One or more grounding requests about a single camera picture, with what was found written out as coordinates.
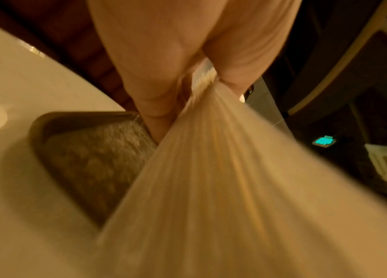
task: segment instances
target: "skin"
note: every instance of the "skin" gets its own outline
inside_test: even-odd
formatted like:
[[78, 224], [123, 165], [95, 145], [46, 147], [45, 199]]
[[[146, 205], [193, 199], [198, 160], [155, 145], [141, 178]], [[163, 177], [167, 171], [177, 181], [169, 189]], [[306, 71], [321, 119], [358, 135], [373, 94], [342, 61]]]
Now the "skin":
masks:
[[270, 66], [299, 0], [87, 0], [125, 90], [160, 142], [209, 58], [239, 97]]

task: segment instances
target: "white countertop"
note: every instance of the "white countertop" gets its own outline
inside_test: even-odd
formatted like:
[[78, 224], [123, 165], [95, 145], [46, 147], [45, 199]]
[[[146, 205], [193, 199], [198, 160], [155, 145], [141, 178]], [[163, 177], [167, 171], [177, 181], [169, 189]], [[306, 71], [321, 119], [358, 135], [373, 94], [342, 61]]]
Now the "white countertop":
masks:
[[27, 132], [51, 111], [123, 111], [91, 84], [0, 30], [0, 278], [91, 276], [97, 229], [51, 180]]

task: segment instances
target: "metal tray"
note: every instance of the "metal tray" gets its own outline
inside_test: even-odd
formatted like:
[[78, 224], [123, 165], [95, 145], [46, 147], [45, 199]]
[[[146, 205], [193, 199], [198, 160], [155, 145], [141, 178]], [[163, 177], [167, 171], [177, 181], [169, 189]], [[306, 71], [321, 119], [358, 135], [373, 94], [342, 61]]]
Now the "metal tray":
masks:
[[[125, 132], [113, 136], [111, 129], [115, 132], [121, 130], [116, 130], [116, 124], [128, 127], [130, 125], [135, 133]], [[108, 127], [110, 127], [108, 130], [110, 135], [105, 136], [106, 133], [104, 133], [102, 139], [97, 139], [98, 136], [101, 136], [95, 136], [99, 134], [96, 130], [103, 131]], [[94, 144], [88, 144], [90, 140], [88, 138], [94, 137], [96, 137]], [[74, 152], [71, 152], [72, 155], [69, 154], [69, 148], [73, 149], [79, 145], [73, 144], [76, 141], [70, 138], [74, 138], [73, 140], [86, 138], [87, 140], [87, 145], [80, 147], [83, 154], [79, 153], [79, 158], [73, 157]], [[156, 147], [143, 120], [136, 112], [52, 112], [44, 114], [33, 122], [29, 131], [29, 141], [36, 156], [58, 185], [99, 226], [102, 226], [109, 218], [129, 189], [137, 172], [141, 170]], [[96, 150], [96, 153], [88, 150], [97, 146], [110, 147], [110, 142], [117, 144], [116, 149], [111, 147], [105, 152], [101, 147]], [[91, 161], [98, 161], [99, 165], [96, 169], [99, 167], [99, 170], [85, 172], [90, 169]], [[99, 172], [103, 172], [104, 175], [102, 182], [98, 182], [95, 177], [91, 176], [91, 173], [102, 175], [98, 174]]]

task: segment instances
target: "hand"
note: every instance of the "hand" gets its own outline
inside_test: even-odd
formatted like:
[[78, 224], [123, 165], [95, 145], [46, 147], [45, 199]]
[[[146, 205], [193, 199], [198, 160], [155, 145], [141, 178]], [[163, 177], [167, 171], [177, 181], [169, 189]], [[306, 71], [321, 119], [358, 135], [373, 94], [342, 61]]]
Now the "hand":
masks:
[[208, 57], [236, 97], [284, 44], [300, 0], [87, 0], [125, 90], [160, 142]]

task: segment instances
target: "gray powder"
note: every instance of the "gray powder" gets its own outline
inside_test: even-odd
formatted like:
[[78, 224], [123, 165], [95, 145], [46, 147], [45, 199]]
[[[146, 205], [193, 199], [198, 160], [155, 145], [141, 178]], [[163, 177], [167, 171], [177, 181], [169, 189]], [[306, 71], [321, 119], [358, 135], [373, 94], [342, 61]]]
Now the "gray powder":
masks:
[[49, 159], [69, 181], [69, 191], [107, 219], [155, 151], [144, 128], [133, 121], [52, 136]]

